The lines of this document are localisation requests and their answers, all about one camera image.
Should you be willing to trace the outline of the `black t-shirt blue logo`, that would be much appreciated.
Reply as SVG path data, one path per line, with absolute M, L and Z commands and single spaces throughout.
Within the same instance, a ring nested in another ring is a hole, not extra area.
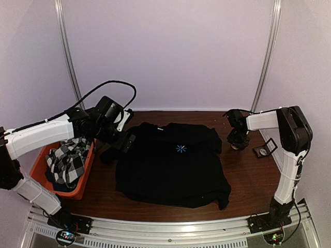
M 223 210 L 231 186 L 222 169 L 222 140 L 214 128 L 148 122 L 131 127 L 135 140 L 126 153 L 109 148 L 103 164 L 116 163 L 116 189 L 152 204 L 198 208 L 212 202 Z

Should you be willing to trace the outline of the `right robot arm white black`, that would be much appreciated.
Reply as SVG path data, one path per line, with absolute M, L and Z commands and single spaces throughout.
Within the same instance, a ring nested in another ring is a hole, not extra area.
M 265 217 L 265 224 L 276 228 L 294 205 L 295 191 L 301 179 L 304 160 L 311 148 L 313 131 L 297 105 L 260 113 L 249 111 L 248 116 L 244 116 L 243 112 L 240 109 L 230 109 L 224 114 L 232 127 L 227 141 L 237 150 L 244 150 L 248 146 L 250 131 L 279 131 L 284 161 L 278 187 Z

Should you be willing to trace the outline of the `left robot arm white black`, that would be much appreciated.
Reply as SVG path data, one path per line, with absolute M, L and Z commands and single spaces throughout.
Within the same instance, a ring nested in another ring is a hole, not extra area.
M 39 206 L 62 229 L 74 225 L 74 217 L 63 210 L 58 196 L 20 170 L 18 158 L 30 151 L 71 138 L 84 137 L 107 143 L 127 152 L 135 136 L 123 128 L 133 117 L 109 97 L 102 97 L 95 107 L 83 110 L 71 107 L 54 118 L 17 129 L 1 129 L 1 189 L 12 190 Z

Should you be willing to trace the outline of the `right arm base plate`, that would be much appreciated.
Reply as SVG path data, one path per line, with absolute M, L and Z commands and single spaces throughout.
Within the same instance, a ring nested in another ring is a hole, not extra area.
M 281 217 L 280 219 L 272 219 L 269 213 L 265 213 L 261 215 L 252 214 L 247 219 L 247 222 L 250 229 L 250 233 L 254 234 L 281 228 L 282 226 L 291 224 L 292 220 L 289 216 Z

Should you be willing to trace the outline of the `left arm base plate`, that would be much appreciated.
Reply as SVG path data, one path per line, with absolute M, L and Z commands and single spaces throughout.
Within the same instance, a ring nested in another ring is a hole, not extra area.
M 57 213 L 48 217 L 47 224 L 79 234 L 89 234 L 92 219 L 71 213 Z

